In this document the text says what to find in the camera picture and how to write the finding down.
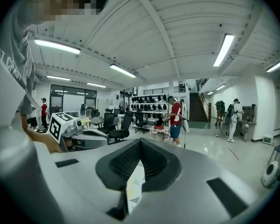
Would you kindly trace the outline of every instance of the white pants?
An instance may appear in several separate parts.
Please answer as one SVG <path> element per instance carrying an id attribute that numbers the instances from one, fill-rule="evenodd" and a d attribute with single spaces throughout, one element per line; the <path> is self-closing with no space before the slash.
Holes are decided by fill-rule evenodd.
<path id="1" fill-rule="evenodd" d="M 231 117 L 231 123 L 229 125 L 229 139 L 230 140 L 233 139 L 234 132 L 237 128 L 237 123 L 238 123 L 237 115 L 233 114 Z"/>

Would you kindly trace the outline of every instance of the blue shorts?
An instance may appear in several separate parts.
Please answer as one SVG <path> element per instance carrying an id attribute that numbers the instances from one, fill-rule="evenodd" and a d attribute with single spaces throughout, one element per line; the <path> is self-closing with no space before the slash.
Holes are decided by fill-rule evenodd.
<path id="1" fill-rule="evenodd" d="M 177 139 L 181 131 L 181 125 L 171 125 L 170 135 L 173 139 Z"/>

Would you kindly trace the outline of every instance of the printed logo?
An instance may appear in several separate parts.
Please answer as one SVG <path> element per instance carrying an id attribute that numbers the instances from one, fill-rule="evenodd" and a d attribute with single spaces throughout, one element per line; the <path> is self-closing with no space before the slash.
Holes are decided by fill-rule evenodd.
<path id="1" fill-rule="evenodd" d="M 70 121 L 72 120 L 73 118 L 69 115 L 67 115 L 66 113 L 59 113 L 59 114 L 56 114 L 59 118 L 63 119 L 64 121 Z"/>
<path id="2" fill-rule="evenodd" d="M 51 126 L 50 126 L 50 133 L 59 140 L 61 124 L 59 124 L 56 119 L 52 117 Z"/>

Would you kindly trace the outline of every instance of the window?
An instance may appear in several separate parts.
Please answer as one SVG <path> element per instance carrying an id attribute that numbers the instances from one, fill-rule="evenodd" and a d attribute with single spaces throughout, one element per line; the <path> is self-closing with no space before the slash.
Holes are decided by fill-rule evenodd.
<path id="1" fill-rule="evenodd" d="M 51 85 L 50 106 L 57 106 L 62 112 L 78 112 L 82 104 L 95 108 L 96 97 L 96 91 Z"/>

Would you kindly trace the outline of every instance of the staircase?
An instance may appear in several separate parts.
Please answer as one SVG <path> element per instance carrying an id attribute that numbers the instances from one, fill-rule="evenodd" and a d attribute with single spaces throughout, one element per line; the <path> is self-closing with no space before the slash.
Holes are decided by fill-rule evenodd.
<path id="1" fill-rule="evenodd" d="M 190 121 L 208 122 L 198 93 L 190 93 Z"/>

